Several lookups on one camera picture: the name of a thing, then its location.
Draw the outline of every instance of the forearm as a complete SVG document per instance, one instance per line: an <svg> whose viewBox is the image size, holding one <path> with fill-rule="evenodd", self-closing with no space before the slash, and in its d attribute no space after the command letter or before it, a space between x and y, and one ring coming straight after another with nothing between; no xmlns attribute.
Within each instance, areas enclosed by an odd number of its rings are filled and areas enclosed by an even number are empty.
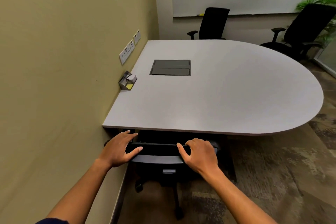
<svg viewBox="0 0 336 224"><path fill-rule="evenodd" d="M47 218L84 224L109 167L96 159L94 164L51 210Z"/></svg>
<svg viewBox="0 0 336 224"><path fill-rule="evenodd" d="M268 214L230 182L219 168L201 175L216 190L238 224L276 224Z"/></svg>

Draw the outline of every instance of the white switch plate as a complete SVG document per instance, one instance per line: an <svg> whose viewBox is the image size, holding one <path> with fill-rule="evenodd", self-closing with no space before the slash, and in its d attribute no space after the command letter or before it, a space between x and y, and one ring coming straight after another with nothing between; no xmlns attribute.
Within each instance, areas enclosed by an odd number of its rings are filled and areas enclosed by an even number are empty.
<svg viewBox="0 0 336 224"><path fill-rule="evenodd" d="M133 52L134 49L135 49L135 44L134 44L134 40L133 39L129 42L129 46L131 48L131 52Z"/></svg>
<svg viewBox="0 0 336 224"><path fill-rule="evenodd" d="M137 31L137 33L134 35L134 42L137 44L141 38L140 30Z"/></svg>
<svg viewBox="0 0 336 224"><path fill-rule="evenodd" d="M132 53L131 51L131 47L128 44L124 50L119 54L119 59L121 64L123 65L125 63L125 61L127 60L127 58L129 57L129 55Z"/></svg>

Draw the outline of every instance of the sleeve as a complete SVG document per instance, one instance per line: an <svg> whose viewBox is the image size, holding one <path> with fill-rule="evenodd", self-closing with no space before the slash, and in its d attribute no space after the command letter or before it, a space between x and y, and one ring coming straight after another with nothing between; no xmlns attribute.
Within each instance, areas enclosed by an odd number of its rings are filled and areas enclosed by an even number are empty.
<svg viewBox="0 0 336 224"><path fill-rule="evenodd" d="M56 218L46 218L44 220L40 220L36 224L69 224L69 222L64 220L59 220Z"/></svg>

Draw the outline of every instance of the chair seat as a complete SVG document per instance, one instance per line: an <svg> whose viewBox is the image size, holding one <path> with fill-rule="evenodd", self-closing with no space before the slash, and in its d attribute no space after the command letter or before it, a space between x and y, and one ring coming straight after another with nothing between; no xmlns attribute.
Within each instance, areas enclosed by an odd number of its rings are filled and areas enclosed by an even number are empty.
<svg viewBox="0 0 336 224"><path fill-rule="evenodd" d="M261 44L260 46L275 50L277 52L281 52L285 54L286 56L291 57L292 59L295 59L299 56L299 53L296 52L293 48L282 44L282 43L277 43L277 42L269 42L269 43L264 43Z"/></svg>

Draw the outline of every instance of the gray power box lid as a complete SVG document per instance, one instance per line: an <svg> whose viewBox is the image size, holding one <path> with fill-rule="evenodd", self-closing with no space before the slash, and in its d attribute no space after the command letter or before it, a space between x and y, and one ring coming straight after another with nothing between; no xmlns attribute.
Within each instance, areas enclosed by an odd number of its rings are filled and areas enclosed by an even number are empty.
<svg viewBox="0 0 336 224"><path fill-rule="evenodd" d="M191 75L190 60L154 60L149 75Z"/></svg>

